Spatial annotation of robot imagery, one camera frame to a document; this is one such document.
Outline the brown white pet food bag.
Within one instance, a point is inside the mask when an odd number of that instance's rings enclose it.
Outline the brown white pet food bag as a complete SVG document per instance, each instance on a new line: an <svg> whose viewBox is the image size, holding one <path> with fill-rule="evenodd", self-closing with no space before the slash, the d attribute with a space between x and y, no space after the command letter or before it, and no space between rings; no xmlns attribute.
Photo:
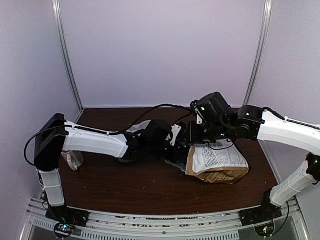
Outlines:
<svg viewBox="0 0 320 240"><path fill-rule="evenodd" d="M210 184L235 184L251 169L241 151L227 140L196 144L179 156L167 157L165 162Z"/></svg>

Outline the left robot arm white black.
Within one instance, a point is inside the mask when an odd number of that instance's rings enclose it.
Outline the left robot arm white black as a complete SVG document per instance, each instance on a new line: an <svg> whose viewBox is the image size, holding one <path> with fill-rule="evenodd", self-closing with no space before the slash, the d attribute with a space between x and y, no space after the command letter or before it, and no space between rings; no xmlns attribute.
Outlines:
<svg viewBox="0 0 320 240"><path fill-rule="evenodd" d="M62 152L102 154L131 163L152 154L164 154L175 144L174 131L174 126L163 120L150 120L124 132L111 132L78 125L65 120L61 113L55 114L36 136L34 149L34 165L53 215L61 222L72 218L59 171Z"/></svg>

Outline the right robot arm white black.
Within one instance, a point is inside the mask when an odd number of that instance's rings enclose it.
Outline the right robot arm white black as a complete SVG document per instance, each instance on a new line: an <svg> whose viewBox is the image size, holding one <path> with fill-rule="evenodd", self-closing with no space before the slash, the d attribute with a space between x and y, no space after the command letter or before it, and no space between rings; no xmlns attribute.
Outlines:
<svg viewBox="0 0 320 240"><path fill-rule="evenodd" d="M268 220L290 198L320 181L320 127L284 117L269 107L244 105L234 111L219 92L194 100L190 109L196 120L188 123L187 142L211 144L218 140L270 141L308 152L301 166L283 183L266 192L256 210Z"/></svg>

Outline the grey double pet bowl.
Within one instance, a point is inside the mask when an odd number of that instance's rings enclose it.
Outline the grey double pet bowl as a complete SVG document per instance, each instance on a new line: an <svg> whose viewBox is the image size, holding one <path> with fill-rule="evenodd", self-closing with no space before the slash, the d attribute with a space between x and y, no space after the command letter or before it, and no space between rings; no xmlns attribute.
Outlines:
<svg viewBox="0 0 320 240"><path fill-rule="evenodd" d="M130 127L126 132L127 133L132 133L132 134L139 134L138 131L145 130L150 122L151 122L151 120L145 120L145 121L143 121L143 122L141 122L139 124L135 124L132 127ZM118 161L120 163L129 164L129 163L135 162L136 159L134 159L133 157L129 156L129 157L125 157L125 158L118 158Z"/></svg>

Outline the white patterned mug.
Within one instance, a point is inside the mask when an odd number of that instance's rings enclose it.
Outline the white patterned mug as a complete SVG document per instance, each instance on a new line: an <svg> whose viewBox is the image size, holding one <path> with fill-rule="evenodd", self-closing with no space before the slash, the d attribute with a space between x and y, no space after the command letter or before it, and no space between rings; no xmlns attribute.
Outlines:
<svg viewBox="0 0 320 240"><path fill-rule="evenodd" d="M72 171L77 171L84 163L84 158L80 151L62 151L61 155Z"/></svg>

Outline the front aluminium rail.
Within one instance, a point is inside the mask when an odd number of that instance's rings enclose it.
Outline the front aluminium rail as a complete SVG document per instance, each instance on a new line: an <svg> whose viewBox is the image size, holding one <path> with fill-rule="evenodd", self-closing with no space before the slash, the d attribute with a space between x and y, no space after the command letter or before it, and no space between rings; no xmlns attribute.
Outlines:
<svg viewBox="0 0 320 240"><path fill-rule="evenodd" d="M86 226L76 226L69 240L309 240L305 219L293 198L278 218L243 225L239 210L183 215L137 215L88 211Z"/></svg>

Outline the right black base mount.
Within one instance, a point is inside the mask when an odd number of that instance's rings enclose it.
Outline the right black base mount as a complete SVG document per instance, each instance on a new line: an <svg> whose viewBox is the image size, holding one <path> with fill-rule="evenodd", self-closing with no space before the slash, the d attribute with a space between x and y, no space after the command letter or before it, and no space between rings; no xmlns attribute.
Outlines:
<svg viewBox="0 0 320 240"><path fill-rule="evenodd" d="M271 204L271 188L263 194L261 206L241 210L239 218L242 226L271 221L282 216L281 207Z"/></svg>

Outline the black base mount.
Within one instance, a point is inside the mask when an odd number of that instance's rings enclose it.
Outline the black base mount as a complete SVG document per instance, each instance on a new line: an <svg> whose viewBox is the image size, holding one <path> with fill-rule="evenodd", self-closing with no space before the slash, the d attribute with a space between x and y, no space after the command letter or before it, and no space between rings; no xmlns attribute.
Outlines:
<svg viewBox="0 0 320 240"><path fill-rule="evenodd" d="M281 207L271 204L271 188L263 194L261 206L241 210L239 218L242 226L271 221L282 216Z"/></svg>
<svg viewBox="0 0 320 240"><path fill-rule="evenodd" d="M76 227L86 227L89 219L89 212L68 207L66 203L53 206L49 202L45 217L59 223Z"/></svg>

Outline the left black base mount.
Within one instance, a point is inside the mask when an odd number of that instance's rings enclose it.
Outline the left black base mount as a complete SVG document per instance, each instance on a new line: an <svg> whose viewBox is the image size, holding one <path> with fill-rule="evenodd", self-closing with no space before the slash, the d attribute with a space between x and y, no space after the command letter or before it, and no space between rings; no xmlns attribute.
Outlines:
<svg viewBox="0 0 320 240"><path fill-rule="evenodd" d="M68 207L66 203L53 206L49 202L45 217L59 223L76 227L86 227L89 219L89 212Z"/></svg>

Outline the right aluminium frame post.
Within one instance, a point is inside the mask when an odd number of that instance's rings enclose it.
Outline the right aluminium frame post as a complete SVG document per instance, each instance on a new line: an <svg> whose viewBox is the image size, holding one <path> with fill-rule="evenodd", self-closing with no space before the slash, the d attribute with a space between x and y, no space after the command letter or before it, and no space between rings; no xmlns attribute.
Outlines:
<svg viewBox="0 0 320 240"><path fill-rule="evenodd" d="M269 29L270 29L270 23L271 23L271 18L272 18L272 9L273 9L273 1L272 0L265 0L256 54L255 54L253 67L252 67L249 83L247 86L246 94L244 97L243 105L248 105L250 103L250 100L251 100L253 92L254 92L255 83L258 78L259 69L261 66L262 58L263 58L263 52L264 52L264 49L266 46L268 33L269 33Z"/></svg>

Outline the aluminium frame post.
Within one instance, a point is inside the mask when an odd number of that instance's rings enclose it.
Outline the aluminium frame post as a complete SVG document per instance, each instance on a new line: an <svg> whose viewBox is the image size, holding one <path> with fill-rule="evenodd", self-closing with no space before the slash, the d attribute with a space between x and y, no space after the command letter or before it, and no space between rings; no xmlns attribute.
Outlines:
<svg viewBox="0 0 320 240"><path fill-rule="evenodd" d="M263 58L263 52L264 52L264 49L266 46L268 33L269 33L269 29L270 29L270 23L271 23L271 18L272 18L272 9L273 9L273 1L272 0L265 0L256 54L255 54L253 67L252 67L249 83L247 86L246 94L244 97L243 105L248 105L250 103L250 100L251 100L253 92L254 92L255 83L258 78L259 69L261 66L262 58Z"/></svg>
<svg viewBox="0 0 320 240"><path fill-rule="evenodd" d="M62 51L62 58L63 58L66 74L68 77L70 88L71 88L73 97L75 99L77 108L80 112L82 112L84 110L84 106L83 106L83 103L80 98L80 93L79 93L79 90L78 90L78 87L76 84L75 75L74 75L74 71L73 71L72 63L71 63L71 58L70 58L69 51L68 51L60 1L59 0L52 0L52 7L53 7L53 14L54 14L56 26L57 26L60 47L61 47L61 51Z"/></svg>

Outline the left aluminium frame post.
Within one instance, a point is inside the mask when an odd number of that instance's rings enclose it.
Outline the left aluminium frame post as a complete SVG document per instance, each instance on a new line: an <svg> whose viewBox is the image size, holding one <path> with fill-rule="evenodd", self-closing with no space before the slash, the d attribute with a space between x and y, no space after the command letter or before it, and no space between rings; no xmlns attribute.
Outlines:
<svg viewBox="0 0 320 240"><path fill-rule="evenodd" d="M53 14L54 14L56 26L57 26L60 47L61 47L61 51L62 51L62 58L63 58L66 74L68 77L70 88L71 88L73 97L75 99L77 108L80 112L82 112L84 110L84 106L83 106L83 103L80 98L80 93L79 93L79 90L78 90L78 87L76 84L75 75L74 75L74 71L73 71L72 63L71 63L71 58L70 58L69 51L68 51L60 1L59 0L52 0L52 7L53 7Z"/></svg>

